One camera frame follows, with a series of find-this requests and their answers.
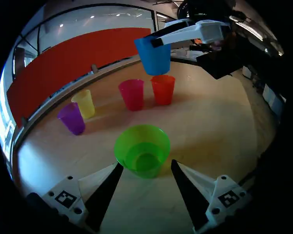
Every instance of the window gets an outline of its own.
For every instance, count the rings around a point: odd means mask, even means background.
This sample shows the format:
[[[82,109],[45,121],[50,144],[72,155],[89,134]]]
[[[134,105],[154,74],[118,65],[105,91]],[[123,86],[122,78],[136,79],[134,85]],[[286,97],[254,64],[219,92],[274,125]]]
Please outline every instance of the window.
[[[174,21],[176,19],[166,16],[162,13],[157,12],[157,23],[158,23],[158,30],[161,30],[165,27],[165,23]]]
[[[150,28],[154,32],[151,11],[123,6],[98,6],[71,11],[41,26],[40,50],[86,33],[127,27]]]
[[[8,114],[4,92],[4,70],[0,80],[0,144],[2,150],[10,160],[10,147],[15,126]]]
[[[33,50],[29,44],[22,41],[14,50],[13,57],[13,75],[17,76],[28,64],[30,64],[36,57],[37,51]]]

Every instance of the glass wall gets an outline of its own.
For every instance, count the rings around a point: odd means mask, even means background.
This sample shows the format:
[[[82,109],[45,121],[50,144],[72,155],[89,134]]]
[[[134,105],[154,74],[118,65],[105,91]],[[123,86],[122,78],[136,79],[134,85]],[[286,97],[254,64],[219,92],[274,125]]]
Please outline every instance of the glass wall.
[[[123,6],[98,6],[71,11],[41,25],[39,52],[44,52],[63,41],[86,33],[128,27],[149,28],[151,32],[154,32],[151,11]],[[17,48],[24,49],[29,56],[27,57],[28,61],[25,63],[31,62],[37,56],[37,51],[35,50],[38,49],[37,32],[38,29],[35,29],[35,31],[26,36],[26,40],[32,46],[24,40],[17,46]]]
[[[7,111],[7,100],[5,98],[4,91],[4,70],[2,71],[2,76],[0,80],[0,143],[2,150],[10,160],[10,148],[12,135],[14,133],[15,125],[13,124],[12,117]]]
[[[161,30],[165,27],[165,23],[168,23],[170,21],[174,21],[175,19],[166,16],[162,13],[157,12],[157,23],[158,23],[158,30]]]

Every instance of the ceiling light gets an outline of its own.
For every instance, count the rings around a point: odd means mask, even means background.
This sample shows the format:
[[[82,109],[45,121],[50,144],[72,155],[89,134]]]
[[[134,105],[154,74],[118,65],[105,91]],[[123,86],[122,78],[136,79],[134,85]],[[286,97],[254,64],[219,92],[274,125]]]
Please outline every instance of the ceiling light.
[[[254,36],[256,36],[259,40],[263,41],[263,37],[256,31],[254,30],[253,28],[247,26],[246,24],[244,23],[239,23],[237,22],[236,23],[237,25],[241,26],[242,28],[246,29],[248,32],[252,33]]]
[[[156,14],[156,15],[159,16],[159,17],[162,17],[162,18],[164,18],[164,19],[167,19],[166,16],[163,16],[163,15],[161,15],[161,14]]]

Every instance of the table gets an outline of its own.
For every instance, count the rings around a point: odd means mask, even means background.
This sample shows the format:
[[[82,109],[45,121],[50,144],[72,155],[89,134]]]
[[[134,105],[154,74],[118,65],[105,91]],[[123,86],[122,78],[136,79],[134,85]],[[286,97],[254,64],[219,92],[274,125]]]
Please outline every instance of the table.
[[[156,106],[151,76],[141,63],[89,85],[96,114],[74,136],[56,118],[68,98],[29,133],[17,152],[21,191],[45,194],[67,175],[82,178],[115,163],[117,137],[136,124],[167,133],[170,155],[155,179],[124,170],[101,225],[101,233],[192,233],[192,223],[170,170],[172,159],[210,177],[227,174],[239,181],[256,164],[256,131],[247,95],[239,80],[215,80],[202,68],[171,62],[176,78],[172,104]],[[118,85],[142,79],[145,107],[130,112]]]
[[[206,52],[190,50],[189,48],[171,50],[170,55],[175,59],[184,59],[197,62],[196,58],[206,54]]]

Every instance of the yellow cup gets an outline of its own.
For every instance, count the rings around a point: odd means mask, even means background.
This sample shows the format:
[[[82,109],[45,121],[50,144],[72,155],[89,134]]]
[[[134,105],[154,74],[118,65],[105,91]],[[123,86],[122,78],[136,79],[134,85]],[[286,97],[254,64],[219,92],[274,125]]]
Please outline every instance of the yellow cup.
[[[75,94],[71,101],[78,103],[80,113],[84,119],[94,116],[94,105],[90,90],[82,90],[81,92]]]

